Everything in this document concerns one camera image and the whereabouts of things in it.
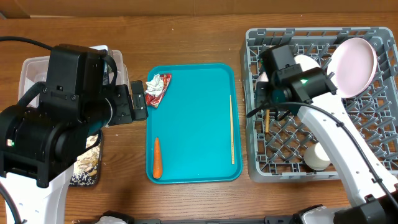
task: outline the crumpled wrapper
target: crumpled wrapper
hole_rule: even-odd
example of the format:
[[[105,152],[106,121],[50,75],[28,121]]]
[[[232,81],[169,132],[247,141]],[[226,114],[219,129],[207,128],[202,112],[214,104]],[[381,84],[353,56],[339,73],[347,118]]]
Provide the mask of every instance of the crumpled wrapper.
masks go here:
[[[147,90],[145,91],[145,101],[147,106],[157,108],[166,94],[167,87],[172,79],[172,74],[157,74],[150,81],[146,82]]]

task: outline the green light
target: green light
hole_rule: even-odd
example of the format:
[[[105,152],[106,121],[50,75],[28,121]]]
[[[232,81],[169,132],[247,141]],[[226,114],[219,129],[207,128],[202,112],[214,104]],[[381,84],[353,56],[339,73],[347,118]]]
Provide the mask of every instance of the green light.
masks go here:
[[[300,81],[301,81],[301,83],[303,83],[303,85],[306,84],[306,82],[308,82],[308,80],[306,80],[304,78],[302,80],[300,80]]]

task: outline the white cup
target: white cup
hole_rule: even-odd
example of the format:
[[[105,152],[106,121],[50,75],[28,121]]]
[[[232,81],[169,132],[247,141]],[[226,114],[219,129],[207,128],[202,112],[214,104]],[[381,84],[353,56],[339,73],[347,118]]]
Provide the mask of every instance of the white cup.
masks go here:
[[[324,170],[330,165],[330,159],[319,142],[305,151],[304,161],[313,170]]]

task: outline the teal tray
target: teal tray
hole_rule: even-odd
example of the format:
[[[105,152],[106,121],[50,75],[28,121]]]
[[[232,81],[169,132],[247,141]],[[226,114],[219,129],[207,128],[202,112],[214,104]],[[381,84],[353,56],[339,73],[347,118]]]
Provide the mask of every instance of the teal tray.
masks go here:
[[[242,148],[234,73],[223,63],[166,65],[148,74],[171,73],[157,109],[148,107],[146,172],[156,184],[234,180],[242,173]],[[229,96],[232,96],[235,165],[231,162]],[[159,137],[163,174],[153,178]]]

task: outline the pink plate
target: pink plate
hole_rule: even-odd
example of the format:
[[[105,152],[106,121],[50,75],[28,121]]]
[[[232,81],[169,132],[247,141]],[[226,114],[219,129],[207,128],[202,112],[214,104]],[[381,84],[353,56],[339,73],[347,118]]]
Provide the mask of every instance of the pink plate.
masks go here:
[[[372,82],[376,72],[377,56],[368,41],[352,38],[344,41],[331,56],[328,74],[337,87],[337,94],[350,98],[360,94]]]

